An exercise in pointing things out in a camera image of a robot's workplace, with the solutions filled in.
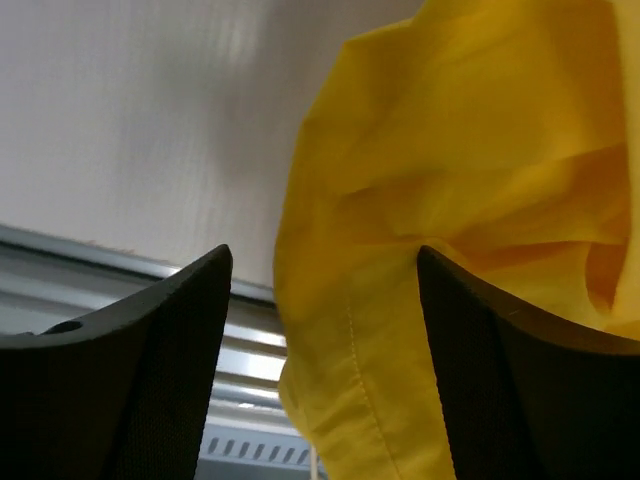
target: white ceiling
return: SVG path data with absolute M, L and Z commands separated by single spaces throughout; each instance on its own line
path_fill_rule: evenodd
M 0 223 L 269 286 L 297 127 L 340 44 L 420 0 L 4 0 Z

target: black object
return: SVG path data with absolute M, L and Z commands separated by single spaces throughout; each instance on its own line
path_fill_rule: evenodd
M 418 277 L 458 480 L 640 478 L 640 342 L 556 317 L 426 247 Z
M 191 480 L 231 267 L 221 246 L 46 334 L 0 337 L 0 477 Z

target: yellow cloth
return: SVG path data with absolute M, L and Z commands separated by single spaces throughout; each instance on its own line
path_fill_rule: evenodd
M 281 398 L 332 480 L 454 478 L 423 244 L 640 337 L 638 49 L 639 0 L 428 0 L 344 45 L 300 131 L 275 255 Z

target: stitched seam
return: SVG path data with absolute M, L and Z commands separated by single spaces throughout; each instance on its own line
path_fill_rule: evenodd
M 375 422 L 376 433 L 380 437 L 380 440 L 382 440 L 382 444 L 384 445 L 384 450 L 389 456 L 389 461 L 391 462 L 391 465 L 393 465 L 393 469 L 396 472 L 396 478 L 398 478 L 399 480 L 402 480 L 402 475 L 400 475 L 400 469 L 398 468 L 398 465 L 396 464 L 393 458 L 393 455 L 391 455 L 391 449 L 389 448 L 387 439 L 382 433 L 382 427 L 380 427 L 380 421 L 378 420 L 378 416 L 376 415 L 375 410 L 373 409 L 373 404 L 371 403 L 371 399 L 369 398 L 369 394 L 367 393 L 367 389 L 362 379 L 362 374 L 360 373 L 360 365 L 358 364 L 358 355 L 356 353 L 355 332 L 353 328 L 353 315 L 351 313 L 351 302 L 349 300 L 349 295 L 347 295 L 347 318 L 349 319 L 349 334 L 351 337 L 351 359 L 353 361 L 356 377 L 358 379 L 358 385 L 362 390 L 362 396 L 364 398 L 366 407 L 369 410 L 369 415 L 371 416 L 371 418 L 373 418 L 373 421 Z

